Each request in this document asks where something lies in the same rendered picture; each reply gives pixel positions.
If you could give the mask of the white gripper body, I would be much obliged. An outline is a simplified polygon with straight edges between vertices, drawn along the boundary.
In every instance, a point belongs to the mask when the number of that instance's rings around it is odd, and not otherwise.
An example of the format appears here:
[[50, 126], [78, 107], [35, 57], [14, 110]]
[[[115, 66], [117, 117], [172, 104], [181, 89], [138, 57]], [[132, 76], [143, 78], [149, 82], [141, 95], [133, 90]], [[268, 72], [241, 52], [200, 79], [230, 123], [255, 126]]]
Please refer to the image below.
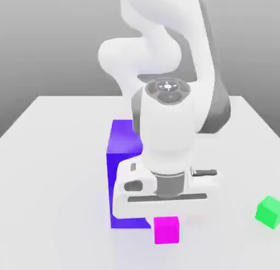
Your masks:
[[113, 215], [118, 219], [153, 217], [188, 217], [215, 212], [221, 202], [219, 194], [191, 193], [173, 198], [150, 196], [116, 196]]

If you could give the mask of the small magenta cube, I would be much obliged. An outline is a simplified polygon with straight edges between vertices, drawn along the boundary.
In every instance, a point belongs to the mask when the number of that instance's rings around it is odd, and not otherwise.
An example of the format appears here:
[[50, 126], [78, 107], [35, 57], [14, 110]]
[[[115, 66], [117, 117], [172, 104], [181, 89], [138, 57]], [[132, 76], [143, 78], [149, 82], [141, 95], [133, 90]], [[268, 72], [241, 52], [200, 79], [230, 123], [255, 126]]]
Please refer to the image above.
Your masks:
[[179, 243], [179, 218], [155, 217], [154, 218], [154, 242], [155, 244], [177, 244]]

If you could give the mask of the small green cube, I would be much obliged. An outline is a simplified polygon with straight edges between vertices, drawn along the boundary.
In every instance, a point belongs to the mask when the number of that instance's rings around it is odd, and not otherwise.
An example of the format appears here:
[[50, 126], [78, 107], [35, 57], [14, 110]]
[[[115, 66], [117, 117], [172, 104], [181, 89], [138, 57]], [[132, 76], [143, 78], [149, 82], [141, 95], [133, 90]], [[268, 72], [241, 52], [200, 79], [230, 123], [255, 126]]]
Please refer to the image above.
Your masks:
[[259, 204], [255, 219], [275, 229], [280, 224], [280, 200], [267, 196]]

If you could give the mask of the large blue box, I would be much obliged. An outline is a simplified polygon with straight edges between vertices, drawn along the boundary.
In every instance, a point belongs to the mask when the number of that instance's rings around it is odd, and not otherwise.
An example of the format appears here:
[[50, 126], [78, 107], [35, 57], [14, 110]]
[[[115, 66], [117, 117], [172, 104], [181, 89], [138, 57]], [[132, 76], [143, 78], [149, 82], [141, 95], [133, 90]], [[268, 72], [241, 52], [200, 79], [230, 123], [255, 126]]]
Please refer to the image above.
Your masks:
[[[107, 179], [109, 208], [113, 208], [113, 192], [116, 181], [116, 172], [121, 161], [138, 156], [142, 153], [140, 137], [133, 131], [132, 120], [113, 120], [108, 139]], [[149, 229], [150, 224], [144, 218], [117, 219], [110, 213], [112, 229]]]

